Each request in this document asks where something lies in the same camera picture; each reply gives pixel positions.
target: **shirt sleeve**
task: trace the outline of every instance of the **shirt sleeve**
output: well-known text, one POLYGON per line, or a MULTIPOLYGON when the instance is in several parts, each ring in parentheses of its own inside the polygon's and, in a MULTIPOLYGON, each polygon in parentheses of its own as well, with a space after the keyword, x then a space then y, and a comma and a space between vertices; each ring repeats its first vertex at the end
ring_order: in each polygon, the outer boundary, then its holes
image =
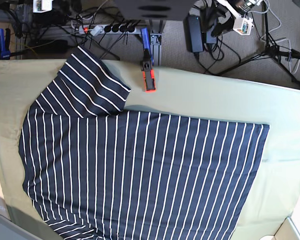
POLYGON ((34 105, 69 117, 115 115, 123 111, 130 91, 101 60, 78 46, 34 105))
POLYGON ((64 240, 98 239, 97 230, 89 224, 82 225, 67 220, 49 220, 46 223, 64 240))

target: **fabric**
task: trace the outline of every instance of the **fabric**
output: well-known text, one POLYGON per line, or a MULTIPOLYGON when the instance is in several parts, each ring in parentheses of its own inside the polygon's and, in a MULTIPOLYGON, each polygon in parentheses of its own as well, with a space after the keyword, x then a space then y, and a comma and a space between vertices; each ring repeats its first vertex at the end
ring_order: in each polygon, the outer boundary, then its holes
POLYGON ((124 111, 130 89, 79 47, 30 107, 23 189, 64 239, 228 239, 268 125, 124 111))

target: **striped shirt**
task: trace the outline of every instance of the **striped shirt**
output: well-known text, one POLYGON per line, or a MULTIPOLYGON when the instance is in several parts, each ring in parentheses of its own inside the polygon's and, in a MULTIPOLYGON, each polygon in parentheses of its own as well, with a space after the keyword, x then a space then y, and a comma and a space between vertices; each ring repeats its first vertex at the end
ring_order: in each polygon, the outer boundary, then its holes
POLYGON ((228 240, 269 126, 123 111, 129 92, 75 50, 22 126, 34 208, 65 240, 228 240))

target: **tripod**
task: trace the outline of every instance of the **tripod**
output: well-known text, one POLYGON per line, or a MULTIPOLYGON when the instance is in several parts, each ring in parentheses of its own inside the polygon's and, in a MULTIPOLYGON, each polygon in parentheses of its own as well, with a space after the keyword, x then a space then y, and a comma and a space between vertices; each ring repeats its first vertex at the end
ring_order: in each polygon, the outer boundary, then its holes
MULTIPOLYGON (((263 6, 264 11, 266 11, 267 5, 265 4, 265 2, 263 2, 262 6, 263 6)), ((269 33, 268 14, 267 13, 264 14, 264 23, 265 23, 265 48, 264 48, 264 50, 261 53, 256 54, 256 55, 242 61, 239 64, 231 66, 231 67, 227 68, 226 70, 223 70, 223 71, 217 73, 216 75, 221 76, 221 75, 228 73, 228 72, 230 72, 242 65, 245 65, 251 61, 254 61, 258 58, 267 56, 269 58, 272 58, 291 77, 291 80, 293 83, 296 83, 300 86, 300 81, 298 81, 296 79, 296 77, 281 63, 281 57, 286 57, 289 60, 300 59, 300 52, 293 50, 293 49, 291 50, 291 52, 280 51, 280 46, 276 44, 276 41, 269 33)))

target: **light green cloth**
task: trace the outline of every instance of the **light green cloth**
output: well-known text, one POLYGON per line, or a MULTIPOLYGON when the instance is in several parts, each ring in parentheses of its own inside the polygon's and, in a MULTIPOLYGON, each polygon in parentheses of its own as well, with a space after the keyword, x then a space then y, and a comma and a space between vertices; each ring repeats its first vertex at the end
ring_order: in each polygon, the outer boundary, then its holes
MULTIPOLYGON (((65 60, 0 61, 0 181, 14 223, 44 240, 60 239, 23 192, 18 154, 29 106, 65 60)), ((157 91, 143 91, 139 66, 105 61, 132 91, 126 108, 236 122, 269 124, 260 169, 232 240, 274 235, 300 195, 300 91, 266 84, 156 67, 157 91)))

